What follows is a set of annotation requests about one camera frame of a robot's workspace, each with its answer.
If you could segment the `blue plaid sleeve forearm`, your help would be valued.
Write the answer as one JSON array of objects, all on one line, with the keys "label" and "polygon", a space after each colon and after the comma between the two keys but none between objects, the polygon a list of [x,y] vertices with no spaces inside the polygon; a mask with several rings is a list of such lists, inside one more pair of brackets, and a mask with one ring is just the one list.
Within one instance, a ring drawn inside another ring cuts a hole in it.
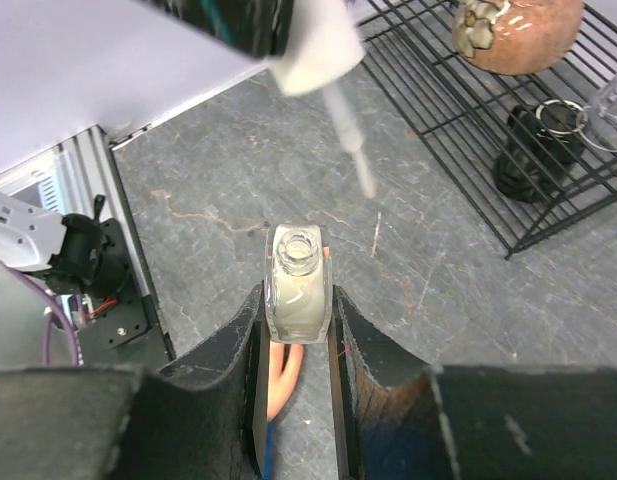
[{"label": "blue plaid sleeve forearm", "polygon": [[267,423],[267,431],[266,431],[264,467],[262,469],[262,475],[259,477],[260,480],[269,480],[271,478],[271,471],[272,471],[272,465],[273,465],[273,462],[272,462],[273,439],[274,439],[274,422],[269,421]]}]

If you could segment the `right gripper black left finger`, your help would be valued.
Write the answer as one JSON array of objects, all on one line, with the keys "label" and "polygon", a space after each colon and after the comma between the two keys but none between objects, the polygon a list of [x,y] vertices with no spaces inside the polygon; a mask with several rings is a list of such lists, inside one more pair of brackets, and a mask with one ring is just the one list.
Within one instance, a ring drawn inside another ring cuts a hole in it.
[{"label": "right gripper black left finger", "polygon": [[266,444],[263,289],[157,372],[0,370],[0,479],[252,479]]}]

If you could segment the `clear nail polish bottle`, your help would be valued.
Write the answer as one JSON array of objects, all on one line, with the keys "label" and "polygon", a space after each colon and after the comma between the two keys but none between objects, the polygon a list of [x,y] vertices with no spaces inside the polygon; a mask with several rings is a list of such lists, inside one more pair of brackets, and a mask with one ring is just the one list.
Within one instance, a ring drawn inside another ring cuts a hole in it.
[{"label": "clear nail polish bottle", "polygon": [[332,318],[329,233],[319,225],[277,224],[266,237],[264,300],[272,341],[326,340]]}]

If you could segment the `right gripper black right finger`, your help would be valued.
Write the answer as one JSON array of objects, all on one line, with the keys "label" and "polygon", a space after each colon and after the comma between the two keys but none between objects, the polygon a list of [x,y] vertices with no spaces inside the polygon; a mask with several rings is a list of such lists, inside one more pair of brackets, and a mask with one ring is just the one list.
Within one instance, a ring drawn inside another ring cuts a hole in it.
[{"label": "right gripper black right finger", "polygon": [[333,291],[342,479],[617,479],[617,367],[431,365]]}]

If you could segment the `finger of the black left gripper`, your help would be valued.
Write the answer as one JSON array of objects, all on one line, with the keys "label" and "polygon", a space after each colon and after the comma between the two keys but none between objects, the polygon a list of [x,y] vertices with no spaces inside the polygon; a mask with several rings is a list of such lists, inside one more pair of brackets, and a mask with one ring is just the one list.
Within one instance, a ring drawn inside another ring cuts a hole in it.
[{"label": "finger of the black left gripper", "polygon": [[293,0],[149,0],[143,4],[251,58],[281,57]]}]

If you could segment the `person's hand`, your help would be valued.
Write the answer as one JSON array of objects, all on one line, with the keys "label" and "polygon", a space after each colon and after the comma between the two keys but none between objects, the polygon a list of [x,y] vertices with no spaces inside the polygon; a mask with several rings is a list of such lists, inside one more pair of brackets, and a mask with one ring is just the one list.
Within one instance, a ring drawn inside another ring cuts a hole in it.
[{"label": "person's hand", "polygon": [[306,344],[282,344],[271,340],[267,419],[273,420],[292,396],[302,367]]}]

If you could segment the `white nail polish cap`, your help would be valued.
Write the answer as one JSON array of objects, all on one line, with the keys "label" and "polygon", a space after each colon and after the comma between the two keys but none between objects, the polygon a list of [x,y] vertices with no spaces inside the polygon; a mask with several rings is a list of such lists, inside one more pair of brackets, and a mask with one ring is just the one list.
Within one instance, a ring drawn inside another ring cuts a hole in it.
[{"label": "white nail polish cap", "polygon": [[298,97],[322,94],[339,144],[354,161],[360,188],[367,198],[377,184],[364,153],[364,135],[354,109],[338,81],[363,60],[361,39],[342,1],[296,1],[285,53],[268,61],[281,93]]}]

